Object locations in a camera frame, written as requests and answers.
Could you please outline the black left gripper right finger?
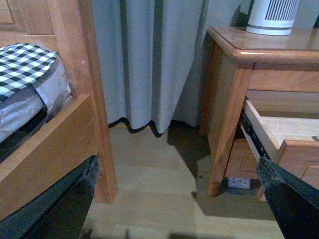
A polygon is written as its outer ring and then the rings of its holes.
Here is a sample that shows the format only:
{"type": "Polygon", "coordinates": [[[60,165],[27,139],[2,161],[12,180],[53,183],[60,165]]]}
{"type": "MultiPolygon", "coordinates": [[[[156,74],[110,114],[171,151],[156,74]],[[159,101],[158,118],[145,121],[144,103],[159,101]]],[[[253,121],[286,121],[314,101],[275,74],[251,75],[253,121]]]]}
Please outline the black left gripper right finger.
{"type": "Polygon", "coordinates": [[[259,181],[286,239],[319,237],[319,191],[268,158],[260,158],[259,181]]]}

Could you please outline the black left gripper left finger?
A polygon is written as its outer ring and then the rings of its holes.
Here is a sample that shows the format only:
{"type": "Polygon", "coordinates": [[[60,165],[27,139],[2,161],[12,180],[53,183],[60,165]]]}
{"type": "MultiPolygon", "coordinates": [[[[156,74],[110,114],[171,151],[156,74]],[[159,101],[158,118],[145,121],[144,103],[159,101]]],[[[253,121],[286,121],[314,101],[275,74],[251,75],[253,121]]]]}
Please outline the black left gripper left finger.
{"type": "Polygon", "coordinates": [[[0,223],[2,239],[77,239],[99,174],[92,155],[45,192],[0,223]]]}

